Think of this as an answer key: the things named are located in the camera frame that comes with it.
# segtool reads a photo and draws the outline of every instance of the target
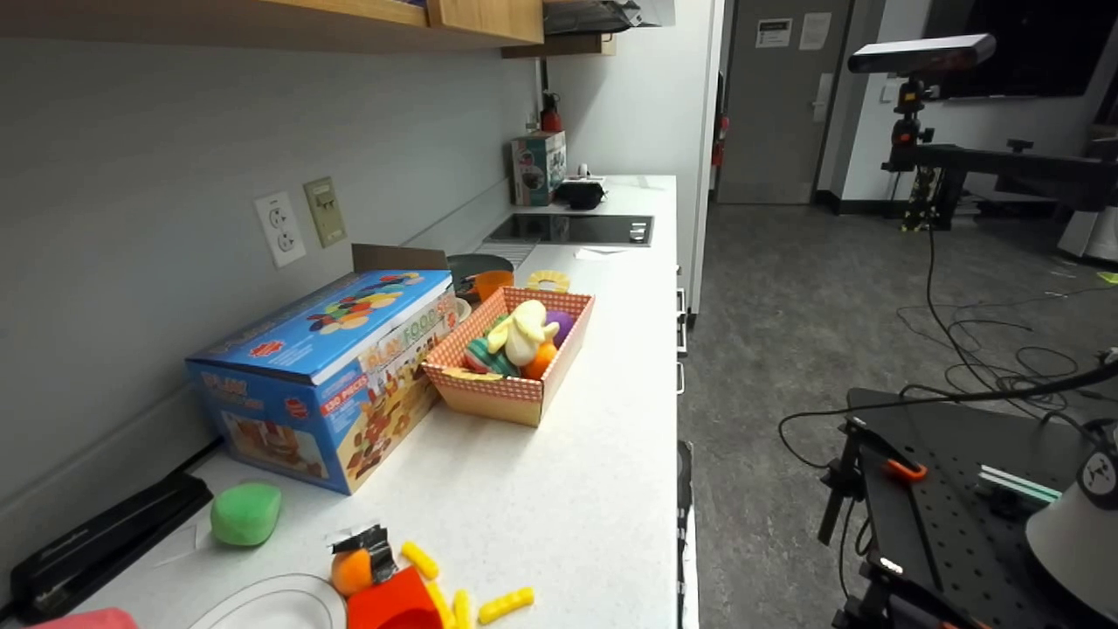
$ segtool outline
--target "doorway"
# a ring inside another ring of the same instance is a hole
[[[717,201],[812,201],[851,0],[734,4]]]

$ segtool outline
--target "black cooktop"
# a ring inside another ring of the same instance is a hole
[[[489,241],[552,241],[552,245],[639,245],[653,241],[653,217],[604,213],[512,213]]]

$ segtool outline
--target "toy box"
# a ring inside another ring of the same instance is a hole
[[[509,143],[512,206],[547,206],[566,177],[566,131],[530,131]]]
[[[566,311],[572,327],[547,364],[543,382],[506,376],[506,382],[475,382],[462,376],[464,344],[506,317],[522,301],[543,301],[547,311]],[[464,325],[457,325],[437,350],[431,350],[422,369],[437,385],[441,398],[471,414],[494,414],[506,424],[539,425],[547,403],[557,398],[578,350],[585,344],[585,327],[592,322],[592,293],[552,293],[552,290],[496,290]]]
[[[347,276],[190,361],[231,454],[353,492],[431,411],[425,350],[455,327],[446,268]]]

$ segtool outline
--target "range hood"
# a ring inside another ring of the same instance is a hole
[[[608,36],[670,25],[670,0],[545,0],[545,36]]]

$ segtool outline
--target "white plate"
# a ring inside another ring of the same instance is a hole
[[[231,594],[196,629],[347,629],[347,605],[326,580],[282,573]]]

